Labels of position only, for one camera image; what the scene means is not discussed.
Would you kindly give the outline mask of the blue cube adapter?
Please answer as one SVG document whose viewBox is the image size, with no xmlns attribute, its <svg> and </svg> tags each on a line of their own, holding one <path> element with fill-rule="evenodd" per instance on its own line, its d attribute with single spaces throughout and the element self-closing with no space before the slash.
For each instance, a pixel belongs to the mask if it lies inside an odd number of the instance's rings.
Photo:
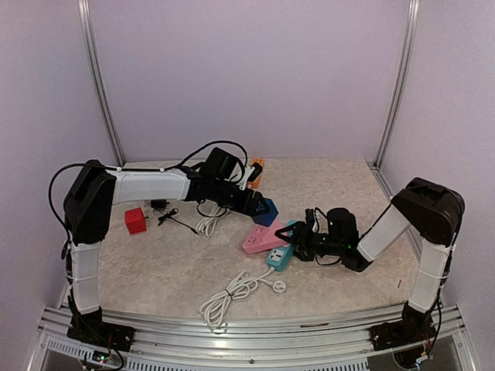
<svg viewBox="0 0 495 371">
<path fill-rule="evenodd" d="M 275 219 L 278 217 L 278 209 L 271 199 L 267 199 L 268 205 L 270 206 L 268 217 L 265 221 L 254 221 L 255 224 L 270 227 Z"/>
</svg>

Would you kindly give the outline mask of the orange power strip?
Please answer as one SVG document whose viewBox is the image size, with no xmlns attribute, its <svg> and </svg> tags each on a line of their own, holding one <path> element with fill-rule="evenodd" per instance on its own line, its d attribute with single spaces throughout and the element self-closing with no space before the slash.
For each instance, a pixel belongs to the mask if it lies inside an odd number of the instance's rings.
<svg viewBox="0 0 495 371">
<path fill-rule="evenodd" d="M 247 187 L 249 189 L 258 189 L 261 183 L 261 174 L 265 169 L 265 160 L 263 158 L 253 158 L 251 160 L 251 167 L 254 168 L 254 172 L 247 182 Z"/>
</svg>

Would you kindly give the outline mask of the teal power strip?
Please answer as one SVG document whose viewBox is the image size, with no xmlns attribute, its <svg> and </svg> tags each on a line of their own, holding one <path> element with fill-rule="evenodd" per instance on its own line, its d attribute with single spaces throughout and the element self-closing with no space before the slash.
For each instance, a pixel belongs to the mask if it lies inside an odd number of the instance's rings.
<svg viewBox="0 0 495 371">
<path fill-rule="evenodd" d="M 288 244 L 287 247 L 274 248 L 268 252 L 265 262 L 274 271 L 282 272 L 287 268 L 293 251 L 294 247 L 291 244 Z"/>
</svg>

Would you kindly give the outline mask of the pink power strip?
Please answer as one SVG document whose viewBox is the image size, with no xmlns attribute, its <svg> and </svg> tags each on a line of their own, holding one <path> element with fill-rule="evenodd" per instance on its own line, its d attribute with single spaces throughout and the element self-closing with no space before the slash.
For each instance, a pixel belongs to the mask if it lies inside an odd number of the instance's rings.
<svg viewBox="0 0 495 371">
<path fill-rule="evenodd" d="M 255 224 L 248 237 L 242 243 L 246 254 L 257 254 L 270 251 L 277 247 L 287 247 L 288 244 L 276 237 L 275 231 L 283 227 L 278 218 L 270 226 Z"/>
</svg>

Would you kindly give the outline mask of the red cube adapter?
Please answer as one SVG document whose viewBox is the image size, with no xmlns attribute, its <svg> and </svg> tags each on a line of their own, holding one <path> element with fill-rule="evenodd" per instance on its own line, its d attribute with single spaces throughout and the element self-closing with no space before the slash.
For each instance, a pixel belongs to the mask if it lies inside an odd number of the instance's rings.
<svg viewBox="0 0 495 371">
<path fill-rule="evenodd" d="M 125 225 L 130 235 L 144 233 L 148 229 L 149 218 L 141 207 L 125 210 Z"/>
</svg>

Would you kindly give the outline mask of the black plug adapter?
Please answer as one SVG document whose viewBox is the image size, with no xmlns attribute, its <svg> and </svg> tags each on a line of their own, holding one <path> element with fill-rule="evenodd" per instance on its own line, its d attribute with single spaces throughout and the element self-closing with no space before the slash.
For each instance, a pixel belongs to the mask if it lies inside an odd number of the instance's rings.
<svg viewBox="0 0 495 371">
<path fill-rule="evenodd" d="M 152 209 L 164 210 L 169 205 L 166 199 L 153 199 L 150 201 L 150 206 Z"/>
</svg>

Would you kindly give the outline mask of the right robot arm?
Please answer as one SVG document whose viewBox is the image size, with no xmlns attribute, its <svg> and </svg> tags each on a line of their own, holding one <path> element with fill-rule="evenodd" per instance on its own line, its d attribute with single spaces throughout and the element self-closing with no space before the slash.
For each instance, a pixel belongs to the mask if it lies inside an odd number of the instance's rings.
<svg viewBox="0 0 495 371">
<path fill-rule="evenodd" d="M 294 255 L 302 261 L 335 257 L 346 269 L 362 273 L 405 234 L 415 234 L 422 242 L 416 254 L 418 270 L 395 327 L 396 337 L 411 343 L 425 331 L 448 279 L 465 210 L 465 200 L 457 191 L 414 178 L 391 197 L 364 233 L 359 233 L 357 218 L 351 211 L 334 208 L 324 217 L 324 232 L 314 230 L 316 220 L 310 216 L 276 230 L 275 235 L 293 246 Z"/>
</svg>

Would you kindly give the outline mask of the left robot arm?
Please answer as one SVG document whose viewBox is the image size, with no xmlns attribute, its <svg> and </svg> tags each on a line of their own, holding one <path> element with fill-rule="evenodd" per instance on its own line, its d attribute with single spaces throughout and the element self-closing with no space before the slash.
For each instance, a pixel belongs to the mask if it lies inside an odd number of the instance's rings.
<svg viewBox="0 0 495 371">
<path fill-rule="evenodd" d="M 100 249 L 111 227 L 114 208 L 144 201 L 198 205 L 210 201 L 263 226 L 270 226 L 278 215 L 269 198 L 249 187 L 261 175 L 262 166 L 219 147 L 194 165 L 182 160 L 162 168 L 112 168 L 90 160 L 77 168 L 80 172 L 63 201 L 67 240 L 62 258 L 67 262 L 70 299 L 75 312 L 82 315 L 77 329 L 94 344 L 108 337 L 108 326 L 95 314 L 101 310 Z"/>
</svg>

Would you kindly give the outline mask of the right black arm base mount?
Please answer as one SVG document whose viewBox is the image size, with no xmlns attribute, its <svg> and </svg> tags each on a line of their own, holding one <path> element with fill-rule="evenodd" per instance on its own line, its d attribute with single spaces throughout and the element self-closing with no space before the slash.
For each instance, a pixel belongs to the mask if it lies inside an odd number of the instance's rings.
<svg viewBox="0 0 495 371">
<path fill-rule="evenodd" d="M 432 309 L 420 312 L 406 302 L 399 320 L 372 326 L 369 332 L 374 351 L 433 339 L 436 330 L 432 320 Z"/>
</svg>

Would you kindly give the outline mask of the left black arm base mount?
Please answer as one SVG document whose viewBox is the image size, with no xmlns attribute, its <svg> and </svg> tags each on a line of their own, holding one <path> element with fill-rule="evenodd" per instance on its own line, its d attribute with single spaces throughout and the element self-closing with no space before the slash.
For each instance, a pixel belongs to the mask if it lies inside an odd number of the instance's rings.
<svg viewBox="0 0 495 371">
<path fill-rule="evenodd" d="M 135 330 L 127 325 L 104 322 L 102 310 L 82 315 L 70 306 L 72 318 L 67 337 L 101 348 L 129 352 L 134 339 Z"/>
</svg>

